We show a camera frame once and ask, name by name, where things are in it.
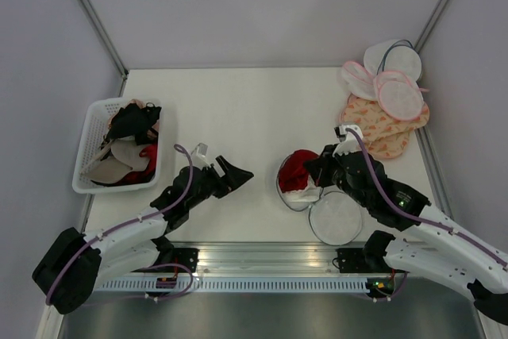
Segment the red bra from bag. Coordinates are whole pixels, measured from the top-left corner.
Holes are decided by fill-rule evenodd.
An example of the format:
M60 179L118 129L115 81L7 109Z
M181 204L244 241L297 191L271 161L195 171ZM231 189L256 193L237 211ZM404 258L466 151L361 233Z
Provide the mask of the red bra from bag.
M304 191L314 187L310 173L304 163L318 158L316 152L299 149L291 153L278 172L279 189L284 193Z

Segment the left arm base black plate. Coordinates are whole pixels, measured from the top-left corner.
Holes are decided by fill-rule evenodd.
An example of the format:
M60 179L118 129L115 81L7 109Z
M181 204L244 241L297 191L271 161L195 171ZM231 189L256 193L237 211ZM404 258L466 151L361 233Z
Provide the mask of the left arm base black plate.
M198 266L197 248L173 248L162 252L156 262L149 268L137 269L134 273L186 273L184 266L190 272L195 272Z

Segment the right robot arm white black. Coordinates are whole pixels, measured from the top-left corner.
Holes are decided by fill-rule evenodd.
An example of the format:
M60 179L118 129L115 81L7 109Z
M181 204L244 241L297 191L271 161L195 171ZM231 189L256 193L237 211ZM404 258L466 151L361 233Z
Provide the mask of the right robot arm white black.
M365 208L381 225L436 249L423 251L376 230L362 252L364 266L414 272L453 289L483 315L507 323L507 254L474 236L446 216L422 193L387 177L383 165L361 151L337 155L327 145L304 163L320 187L335 186Z

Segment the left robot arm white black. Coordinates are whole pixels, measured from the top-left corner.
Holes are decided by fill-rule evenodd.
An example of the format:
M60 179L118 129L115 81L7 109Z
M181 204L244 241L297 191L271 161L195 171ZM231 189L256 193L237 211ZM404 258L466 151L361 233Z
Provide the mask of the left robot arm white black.
M112 279L145 269L165 272L172 266L174 249L167 234L208 198L224 198L253 177L223 156L215 164L188 164L137 217L95 232L62 231L35 267L32 280L49 306L69 314Z

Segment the right arm base black plate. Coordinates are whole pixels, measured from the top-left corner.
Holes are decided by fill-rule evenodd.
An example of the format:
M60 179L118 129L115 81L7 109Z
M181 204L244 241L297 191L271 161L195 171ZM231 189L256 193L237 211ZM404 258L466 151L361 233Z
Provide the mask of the right arm base black plate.
M382 268L368 264L361 248L338 248L332 263L341 274L374 274L384 272Z

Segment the white mesh laundry bag blue trim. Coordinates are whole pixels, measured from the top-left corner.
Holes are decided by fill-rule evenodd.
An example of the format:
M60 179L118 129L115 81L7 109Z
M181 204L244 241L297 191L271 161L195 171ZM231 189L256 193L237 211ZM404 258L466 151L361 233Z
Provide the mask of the white mesh laundry bag blue trim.
M310 229L319 241L338 246L349 244L358 237L363 228L362 212L345 193L314 185L304 191L284 194L279 189L278 172L275 189L279 198L288 209L307 213Z

